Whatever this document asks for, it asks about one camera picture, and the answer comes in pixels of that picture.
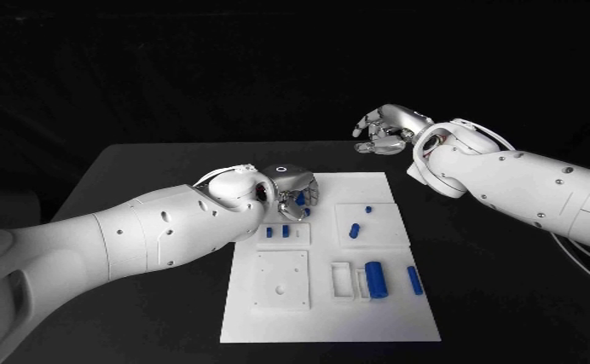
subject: cable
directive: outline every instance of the cable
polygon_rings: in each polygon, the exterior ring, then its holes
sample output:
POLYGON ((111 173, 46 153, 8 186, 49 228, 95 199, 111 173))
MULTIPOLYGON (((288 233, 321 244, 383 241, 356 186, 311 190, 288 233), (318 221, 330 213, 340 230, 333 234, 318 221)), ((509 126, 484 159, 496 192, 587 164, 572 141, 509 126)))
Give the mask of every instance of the cable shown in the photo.
MULTIPOLYGON (((515 151, 516 148, 510 145, 510 143, 492 131, 489 130, 484 126, 466 121, 464 119, 457 118, 455 121, 464 121, 466 123, 470 123, 476 129, 480 129, 489 136, 492 136, 497 142, 500 142, 500 144, 503 144, 506 146, 506 148, 510 151, 515 151)), ((559 242, 559 239, 555 235, 554 232, 549 232, 552 239, 555 240, 556 244, 559 245, 561 250, 565 252, 565 254, 568 255, 568 258, 574 261, 575 265, 585 271, 585 273, 590 275, 590 270, 587 269, 587 267, 584 266, 584 264, 577 260, 577 257, 569 253, 568 249, 565 248, 565 246, 562 245, 562 243, 559 242)), ((590 257, 590 252, 580 246, 578 243, 575 243, 571 239, 569 239, 571 244, 574 245, 574 247, 590 257)))

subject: black table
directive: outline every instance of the black table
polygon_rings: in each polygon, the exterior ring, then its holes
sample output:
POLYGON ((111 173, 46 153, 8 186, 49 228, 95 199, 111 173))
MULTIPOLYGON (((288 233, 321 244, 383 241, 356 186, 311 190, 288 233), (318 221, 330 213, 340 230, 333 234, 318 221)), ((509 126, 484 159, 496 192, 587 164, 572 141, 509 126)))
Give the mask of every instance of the black table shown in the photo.
POLYGON ((443 342, 220 344, 229 244, 174 269, 116 280, 78 296, 46 318, 7 364, 587 361, 590 277, 546 232, 468 195, 445 198, 406 176, 409 150, 386 157, 357 154, 353 142, 115 145, 99 155, 54 220, 246 163, 386 173, 443 342))

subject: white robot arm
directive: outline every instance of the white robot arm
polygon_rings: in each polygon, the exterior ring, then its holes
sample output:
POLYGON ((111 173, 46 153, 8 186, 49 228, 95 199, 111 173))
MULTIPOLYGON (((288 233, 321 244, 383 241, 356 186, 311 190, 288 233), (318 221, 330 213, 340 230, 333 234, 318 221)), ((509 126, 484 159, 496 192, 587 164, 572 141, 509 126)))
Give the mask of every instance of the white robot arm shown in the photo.
POLYGON ((412 143, 408 174, 424 185, 451 198, 470 192, 484 206, 590 245, 588 169, 515 150, 490 130, 463 119, 434 124, 392 104, 365 115, 353 137, 365 128, 370 141, 355 145, 359 153, 391 155, 412 143))
POLYGON ((0 230, 0 362, 82 292, 243 240, 267 212, 301 220, 300 192, 316 205, 317 183, 301 167, 272 165, 259 172, 239 165, 209 173, 193 187, 160 189, 105 211, 0 230))

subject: robotic hand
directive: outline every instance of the robotic hand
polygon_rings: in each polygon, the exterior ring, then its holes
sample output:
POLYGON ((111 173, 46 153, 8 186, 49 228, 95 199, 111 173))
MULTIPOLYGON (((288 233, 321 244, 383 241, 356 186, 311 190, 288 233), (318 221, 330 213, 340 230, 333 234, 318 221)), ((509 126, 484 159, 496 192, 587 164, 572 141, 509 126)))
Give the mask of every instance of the robotic hand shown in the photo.
POLYGON ((468 191, 492 209, 590 246, 588 169, 516 151, 499 135, 470 121, 457 118, 434 124, 392 104, 365 115, 353 137, 365 128, 370 141, 355 145, 359 153, 391 155, 411 143, 408 174, 424 185, 451 198, 468 191))
POLYGON ((318 186, 301 167, 259 172, 239 165, 210 172, 193 187, 160 189, 105 211, 0 230, 0 362, 82 292, 192 262, 252 236, 265 215, 301 220, 300 192, 316 205, 318 186))

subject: blue object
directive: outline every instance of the blue object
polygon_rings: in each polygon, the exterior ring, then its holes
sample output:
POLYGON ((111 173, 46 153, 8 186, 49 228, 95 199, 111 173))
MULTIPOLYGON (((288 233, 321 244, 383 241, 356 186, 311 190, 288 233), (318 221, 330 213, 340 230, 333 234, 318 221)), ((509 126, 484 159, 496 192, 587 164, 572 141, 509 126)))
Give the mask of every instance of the blue object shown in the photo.
POLYGON ((294 202, 301 206, 304 205, 304 196, 303 196, 303 191, 298 193, 297 199, 294 202))
POLYGON ((365 274, 366 274, 366 285, 369 287, 370 298, 385 298, 388 296, 388 293, 386 293, 383 269, 380 268, 379 262, 365 263, 365 274))
POLYGON ((350 227, 350 233, 347 234, 353 239, 356 239, 356 236, 359 235, 359 230, 360 230, 359 224, 353 223, 353 226, 350 227))
POLYGON ((419 295, 424 293, 424 291, 421 290, 418 273, 415 272, 415 268, 412 266, 408 266, 408 275, 409 275, 411 287, 414 288, 414 293, 419 295))

